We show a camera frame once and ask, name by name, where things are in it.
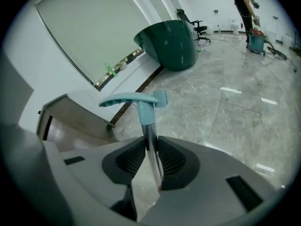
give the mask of marble floor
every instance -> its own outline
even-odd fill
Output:
[[[208,37],[212,43],[199,46],[192,68],[163,70],[145,89],[148,94],[167,91],[169,105],[156,108],[158,135],[218,148],[275,188],[289,184],[300,159],[300,73],[266,48],[265,57],[247,51],[243,35]],[[301,70],[301,60],[292,51],[275,48]],[[135,104],[114,132],[119,140],[142,135]]]

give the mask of black slot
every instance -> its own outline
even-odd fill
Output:
[[[71,165],[71,164],[75,164],[77,162],[83,161],[85,158],[83,158],[82,156],[77,156],[77,157],[72,157],[69,159],[64,160],[66,165]]]
[[[49,116],[49,119],[48,119],[48,121],[47,121],[47,125],[46,125],[46,128],[45,128],[44,136],[43,136],[43,141],[46,141],[46,140],[47,140],[48,132],[49,132],[49,128],[50,128],[51,121],[52,121],[52,116]]]
[[[258,194],[240,176],[227,178],[226,180],[248,212],[262,203],[262,199]]]

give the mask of hose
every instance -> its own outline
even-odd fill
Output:
[[[282,57],[284,60],[287,60],[287,56],[285,54],[283,54],[282,52],[280,52],[279,50],[276,50],[274,48],[274,46],[269,42],[269,41],[264,41],[265,43],[268,43],[270,46],[272,47],[268,47],[268,50],[273,54],[273,55],[279,55],[280,57]]]
[[[274,46],[269,42],[269,41],[264,41],[265,43],[268,43],[270,46],[272,47],[268,47],[268,50],[273,54],[273,55],[278,55],[280,57],[282,57],[284,60],[288,60],[291,62],[291,64],[294,66],[294,72],[297,72],[297,67],[293,64],[293,62],[287,58],[287,56],[285,54],[283,54],[282,52],[280,52],[279,50],[275,49]]]

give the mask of green reception desk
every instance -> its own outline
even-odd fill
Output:
[[[181,71],[192,67],[197,60],[194,37],[191,24],[171,20],[143,29],[134,41],[166,69]]]

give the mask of roller blind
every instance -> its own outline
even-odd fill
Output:
[[[149,26],[133,0],[43,0],[46,26],[74,64],[94,83],[139,48],[134,36]]]

